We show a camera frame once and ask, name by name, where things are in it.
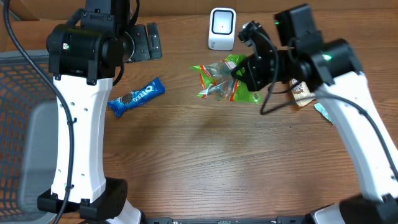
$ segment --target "teal object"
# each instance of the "teal object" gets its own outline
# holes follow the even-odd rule
[[[324,116],[327,120],[329,120],[332,124],[334,124],[334,122],[331,120],[331,117],[329,115],[329,113],[326,111],[326,109],[322,106],[322,104],[320,103],[316,103],[314,105],[315,109],[322,114],[322,116]]]

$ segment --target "plastic bag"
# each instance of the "plastic bag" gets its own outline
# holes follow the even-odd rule
[[[190,67],[200,74],[203,90],[197,94],[197,97],[231,102],[261,103],[262,96],[259,92],[250,92],[245,83],[231,76],[231,70],[245,58],[245,55],[230,55],[225,60],[211,65]]]

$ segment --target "wooden table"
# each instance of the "wooden table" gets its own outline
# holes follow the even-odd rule
[[[398,140],[398,10],[317,11],[325,40],[354,47],[373,100],[393,140]],[[237,32],[260,22],[279,45],[273,13],[238,14]],[[140,17],[157,22],[160,60],[126,65],[111,99],[141,89],[155,77],[166,94],[117,119],[107,110],[104,169],[126,179],[128,200],[148,217],[264,218],[300,215],[359,193],[351,159],[334,126],[313,103],[267,116],[259,106],[195,98],[201,90],[191,65],[229,54],[252,53],[238,40],[232,52],[207,47],[208,16]],[[61,21],[14,22],[26,49],[44,49]],[[11,41],[8,50],[14,50]],[[281,84],[276,90],[286,88]],[[269,106],[289,95],[272,97]],[[76,214],[64,223],[77,223]]]

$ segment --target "plastic basket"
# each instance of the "plastic basket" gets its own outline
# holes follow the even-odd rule
[[[49,55],[28,51],[48,72]],[[0,223],[48,223],[37,209],[57,158],[55,95],[19,52],[0,53]]]

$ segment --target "blue snack package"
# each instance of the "blue snack package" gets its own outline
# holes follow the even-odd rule
[[[154,81],[146,85],[142,90],[133,90],[124,96],[109,101],[108,106],[112,108],[114,114],[120,118],[126,110],[131,110],[141,106],[163,93],[165,93],[164,86],[160,82],[159,78],[155,78]]]

